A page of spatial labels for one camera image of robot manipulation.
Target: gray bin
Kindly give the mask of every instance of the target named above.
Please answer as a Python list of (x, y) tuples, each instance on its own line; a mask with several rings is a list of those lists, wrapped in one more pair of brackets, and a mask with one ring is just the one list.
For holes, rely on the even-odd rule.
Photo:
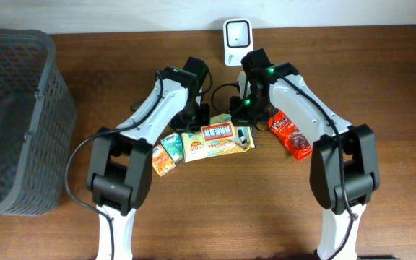
[(0, 30), (0, 215), (59, 204), (76, 110), (45, 33)]

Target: white background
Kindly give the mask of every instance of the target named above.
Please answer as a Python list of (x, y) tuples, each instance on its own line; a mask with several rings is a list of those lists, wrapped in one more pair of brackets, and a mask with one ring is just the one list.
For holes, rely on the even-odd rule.
[(416, 24), (416, 0), (0, 0), (0, 27), (46, 33)]

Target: red snack bag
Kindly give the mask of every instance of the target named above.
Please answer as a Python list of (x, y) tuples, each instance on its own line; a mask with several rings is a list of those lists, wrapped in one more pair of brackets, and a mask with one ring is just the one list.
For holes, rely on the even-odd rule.
[(312, 153), (312, 146), (308, 140), (282, 111), (269, 120), (269, 127), (298, 162)]

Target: orange package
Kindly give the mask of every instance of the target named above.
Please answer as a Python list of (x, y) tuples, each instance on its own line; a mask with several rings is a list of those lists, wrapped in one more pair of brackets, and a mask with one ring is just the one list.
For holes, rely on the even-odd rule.
[(298, 162), (312, 153), (312, 146), (308, 140), (282, 111), (269, 120), (269, 127)]
[(163, 149), (161, 144), (159, 144), (153, 149), (152, 166), (159, 176), (163, 176), (173, 169), (176, 164), (174, 164), (170, 155)]

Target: wooden table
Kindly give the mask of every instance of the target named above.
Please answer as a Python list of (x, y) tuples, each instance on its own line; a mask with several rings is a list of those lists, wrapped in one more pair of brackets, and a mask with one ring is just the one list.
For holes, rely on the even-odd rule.
[[(376, 133), (381, 188), (363, 215), (361, 255), (416, 259), (416, 26), (254, 30), (255, 48), (273, 63), (290, 61), (333, 111)], [(101, 126), (114, 127), (146, 97), (153, 74), (204, 59), (214, 84), (233, 82), (223, 63), (222, 32), (54, 35), (57, 64), (77, 102), (73, 147)], [(227, 104), (234, 92), (217, 101)], [(138, 210), (133, 251), (140, 259), (264, 259), (311, 253), (321, 208), (309, 186), (310, 160), (296, 162), (277, 138), (256, 133), (257, 149), (178, 164), (153, 175)], [(72, 169), (85, 188), (91, 147)], [(42, 217), (0, 217), (0, 259), (88, 259), (98, 248), (98, 216), (66, 194)]]

